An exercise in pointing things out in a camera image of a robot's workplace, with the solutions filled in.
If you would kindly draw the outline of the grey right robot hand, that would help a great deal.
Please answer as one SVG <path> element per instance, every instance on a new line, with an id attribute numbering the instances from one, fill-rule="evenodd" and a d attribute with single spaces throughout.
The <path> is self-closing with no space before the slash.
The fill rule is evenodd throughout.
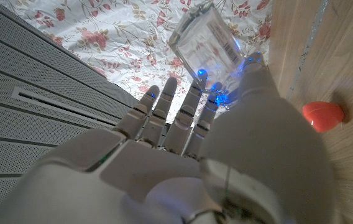
<path id="1" fill-rule="evenodd" d="M 145 122 L 156 86 L 112 130 L 59 145 L 0 205 L 0 223 L 332 223 L 336 190 L 321 136 L 245 57 L 234 108 L 189 138 Z M 138 132 L 140 124 L 145 129 Z"/>

